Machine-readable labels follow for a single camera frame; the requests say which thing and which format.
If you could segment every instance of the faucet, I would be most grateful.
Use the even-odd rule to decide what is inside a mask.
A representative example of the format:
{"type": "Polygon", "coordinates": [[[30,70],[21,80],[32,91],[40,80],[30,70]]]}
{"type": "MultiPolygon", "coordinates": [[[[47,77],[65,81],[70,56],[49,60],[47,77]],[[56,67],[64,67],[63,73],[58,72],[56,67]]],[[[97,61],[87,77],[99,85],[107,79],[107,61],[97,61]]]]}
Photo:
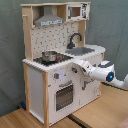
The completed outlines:
{"type": "Polygon", "coordinates": [[[72,49],[73,47],[75,47],[75,44],[73,44],[72,39],[75,35],[79,35],[80,36],[80,41],[82,41],[82,35],[80,33],[74,33],[71,38],[70,38],[70,43],[67,45],[67,49],[72,49]]]}

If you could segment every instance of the oven door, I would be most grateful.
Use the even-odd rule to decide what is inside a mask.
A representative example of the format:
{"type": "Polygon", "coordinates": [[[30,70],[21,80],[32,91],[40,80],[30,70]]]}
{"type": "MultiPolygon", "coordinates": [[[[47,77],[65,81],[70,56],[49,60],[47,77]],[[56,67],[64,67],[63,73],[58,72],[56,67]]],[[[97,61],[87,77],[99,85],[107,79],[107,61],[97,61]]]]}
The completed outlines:
{"type": "Polygon", "coordinates": [[[74,84],[72,80],[69,80],[65,84],[57,84],[51,85],[49,88],[50,125],[79,108],[78,84],[74,84]]]}
{"type": "Polygon", "coordinates": [[[69,81],[66,84],[59,85],[61,89],[59,89],[55,93],[55,108],[56,112],[61,111],[67,107],[73,105],[73,90],[74,84],[72,81],[69,81]]]}
{"type": "Polygon", "coordinates": [[[82,4],[67,5],[67,21],[82,19],[82,4]]]}

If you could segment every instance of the stovetop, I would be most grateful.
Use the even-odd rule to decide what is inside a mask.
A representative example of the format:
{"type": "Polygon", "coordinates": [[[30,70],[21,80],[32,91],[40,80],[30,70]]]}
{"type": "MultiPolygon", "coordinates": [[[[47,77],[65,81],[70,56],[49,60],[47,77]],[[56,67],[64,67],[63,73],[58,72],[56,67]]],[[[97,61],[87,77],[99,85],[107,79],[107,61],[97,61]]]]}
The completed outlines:
{"type": "Polygon", "coordinates": [[[33,61],[48,67],[48,66],[55,65],[55,64],[58,64],[58,63],[61,63],[61,62],[64,62],[66,60],[70,60],[70,59],[73,58],[73,57],[70,57],[70,56],[67,56],[67,55],[63,55],[63,54],[59,54],[59,55],[62,56],[61,60],[46,62],[46,61],[43,61],[42,57],[39,57],[39,58],[34,59],[33,61]]]}

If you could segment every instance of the pegboard backsplash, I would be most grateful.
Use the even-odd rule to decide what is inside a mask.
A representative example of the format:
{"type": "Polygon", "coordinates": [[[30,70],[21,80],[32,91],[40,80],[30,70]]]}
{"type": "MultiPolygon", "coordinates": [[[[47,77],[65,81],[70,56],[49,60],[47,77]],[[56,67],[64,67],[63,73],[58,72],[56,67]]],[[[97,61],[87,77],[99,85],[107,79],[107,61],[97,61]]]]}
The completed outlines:
{"type": "MultiPolygon", "coordinates": [[[[78,33],[78,28],[79,22],[33,28],[31,34],[33,58],[41,57],[44,51],[66,50],[70,37],[78,33]]],[[[73,43],[78,46],[77,35],[73,38],[73,43]]]]}

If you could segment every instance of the oven window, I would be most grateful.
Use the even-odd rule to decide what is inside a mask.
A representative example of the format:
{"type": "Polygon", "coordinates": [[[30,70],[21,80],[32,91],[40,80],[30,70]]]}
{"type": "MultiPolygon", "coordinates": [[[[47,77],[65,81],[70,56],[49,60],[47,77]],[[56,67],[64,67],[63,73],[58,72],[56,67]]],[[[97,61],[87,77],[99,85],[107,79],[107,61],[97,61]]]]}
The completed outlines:
{"type": "Polygon", "coordinates": [[[72,17],[80,16],[80,7],[72,7],[72,17]]]}
{"type": "Polygon", "coordinates": [[[56,111],[73,103],[73,85],[56,92],[56,111]]]}

